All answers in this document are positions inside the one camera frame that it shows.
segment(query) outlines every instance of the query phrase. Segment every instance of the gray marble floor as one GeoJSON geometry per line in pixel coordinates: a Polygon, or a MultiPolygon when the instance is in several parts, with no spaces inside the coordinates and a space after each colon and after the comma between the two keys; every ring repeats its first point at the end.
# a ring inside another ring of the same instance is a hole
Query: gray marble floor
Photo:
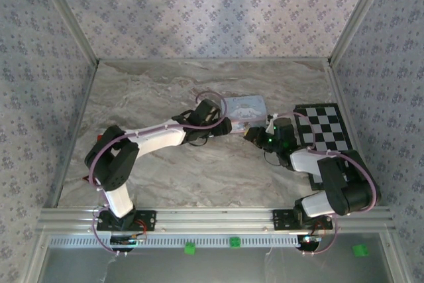
{"type": "MultiPolygon", "coordinates": [[[[319,62],[101,63],[59,206],[102,203],[82,180],[83,159],[98,134],[114,124],[137,129],[163,123],[194,108],[194,97],[206,89],[227,97],[260,94],[269,113],[332,99],[319,62]]],[[[262,155],[241,135],[217,137],[201,148],[163,148],[137,160],[129,191],[139,207],[292,206],[311,193],[305,174],[271,166],[262,155]]]]}

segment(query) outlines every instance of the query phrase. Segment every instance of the wall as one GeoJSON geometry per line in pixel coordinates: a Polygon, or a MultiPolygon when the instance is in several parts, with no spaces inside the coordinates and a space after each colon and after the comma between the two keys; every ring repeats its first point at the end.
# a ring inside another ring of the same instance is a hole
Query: wall
{"type": "Polygon", "coordinates": [[[0,3],[0,282],[16,282],[93,69],[50,0],[0,3]]]}
{"type": "Polygon", "coordinates": [[[424,282],[423,5],[375,0],[336,67],[417,282],[424,282]]]}
{"type": "Polygon", "coordinates": [[[358,0],[66,0],[97,57],[329,56],[358,0]]]}

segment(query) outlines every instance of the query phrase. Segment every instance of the green block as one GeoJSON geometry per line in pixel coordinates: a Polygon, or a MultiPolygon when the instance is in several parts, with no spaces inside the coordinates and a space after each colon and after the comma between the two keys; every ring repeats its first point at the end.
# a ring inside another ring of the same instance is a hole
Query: green block
{"type": "Polygon", "coordinates": [[[353,254],[358,258],[361,256],[368,256],[370,253],[368,252],[368,248],[366,245],[354,245],[352,247],[353,254]]]}
{"type": "Polygon", "coordinates": [[[196,245],[192,242],[186,242],[184,253],[187,255],[194,255],[195,252],[196,252],[196,245]]]}
{"type": "Polygon", "coordinates": [[[231,237],[230,238],[230,248],[238,249],[240,248],[241,240],[239,237],[231,237]]]}

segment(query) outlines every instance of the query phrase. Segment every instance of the black mounting bracket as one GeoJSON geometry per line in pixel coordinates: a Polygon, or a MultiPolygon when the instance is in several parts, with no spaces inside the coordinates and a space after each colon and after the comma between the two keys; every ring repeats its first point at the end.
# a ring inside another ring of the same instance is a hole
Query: black mounting bracket
{"type": "Polygon", "coordinates": [[[272,221],[274,222],[274,230],[331,230],[333,222],[330,217],[320,215],[312,218],[302,224],[295,218],[292,209],[276,209],[272,211],[272,221]]]}
{"type": "MultiPolygon", "coordinates": [[[[146,231],[154,231],[156,225],[157,213],[154,210],[136,210],[134,221],[141,220],[146,225],[146,231]]],[[[132,222],[122,229],[122,224],[118,222],[115,216],[109,211],[102,211],[97,222],[97,231],[133,231],[143,232],[142,223],[132,222]]]]}

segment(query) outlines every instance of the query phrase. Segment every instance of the checkerboard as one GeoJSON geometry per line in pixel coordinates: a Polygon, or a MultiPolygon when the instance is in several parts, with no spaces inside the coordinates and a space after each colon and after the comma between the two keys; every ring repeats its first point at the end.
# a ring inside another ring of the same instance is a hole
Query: checkerboard
{"type": "MultiPolygon", "coordinates": [[[[308,117],[315,131],[315,150],[348,150],[352,149],[345,122],[336,103],[296,105],[294,111],[308,117]]],[[[296,126],[300,144],[311,146],[313,135],[308,122],[296,116],[296,126]]],[[[312,190],[323,190],[323,180],[320,176],[309,175],[312,190]]]]}

